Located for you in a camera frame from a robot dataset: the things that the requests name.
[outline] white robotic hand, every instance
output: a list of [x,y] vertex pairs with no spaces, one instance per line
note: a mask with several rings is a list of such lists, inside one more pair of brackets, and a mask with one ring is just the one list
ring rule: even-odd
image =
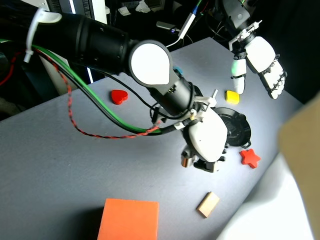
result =
[[248,42],[248,38],[253,39],[244,45],[241,53],[234,55],[231,67],[231,74],[235,91],[242,94],[245,88],[246,60],[250,69],[257,73],[267,90],[269,96],[277,99],[285,87],[287,73],[278,62],[279,55],[276,55],[273,47],[261,36],[254,36],[254,31],[259,27],[260,22],[254,22],[243,29],[234,39],[229,42],[230,51],[233,50],[233,43]]

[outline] black pan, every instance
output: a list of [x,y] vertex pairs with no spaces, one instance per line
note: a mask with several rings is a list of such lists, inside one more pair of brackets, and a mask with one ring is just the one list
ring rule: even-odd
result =
[[244,149],[251,146],[251,128],[245,115],[226,107],[213,108],[213,110],[222,118],[228,129],[226,139],[228,144]]

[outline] wooden block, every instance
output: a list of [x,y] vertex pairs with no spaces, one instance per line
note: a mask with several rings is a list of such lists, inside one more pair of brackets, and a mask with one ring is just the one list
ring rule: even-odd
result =
[[209,192],[202,200],[200,205],[196,208],[205,218],[209,217],[211,212],[215,209],[220,198],[213,192]]
[[98,240],[156,240],[159,203],[108,198]]

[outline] yellow cube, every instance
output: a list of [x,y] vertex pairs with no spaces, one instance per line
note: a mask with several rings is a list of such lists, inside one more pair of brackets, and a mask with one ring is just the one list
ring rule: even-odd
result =
[[240,96],[235,91],[226,91],[225,100],[230,104],[238,104],[240,102]]

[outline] orange square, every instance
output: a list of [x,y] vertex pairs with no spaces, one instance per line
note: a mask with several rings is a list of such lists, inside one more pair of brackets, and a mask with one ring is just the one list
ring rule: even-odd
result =
[[159,203],[107,198],[98,240],[156,240]]

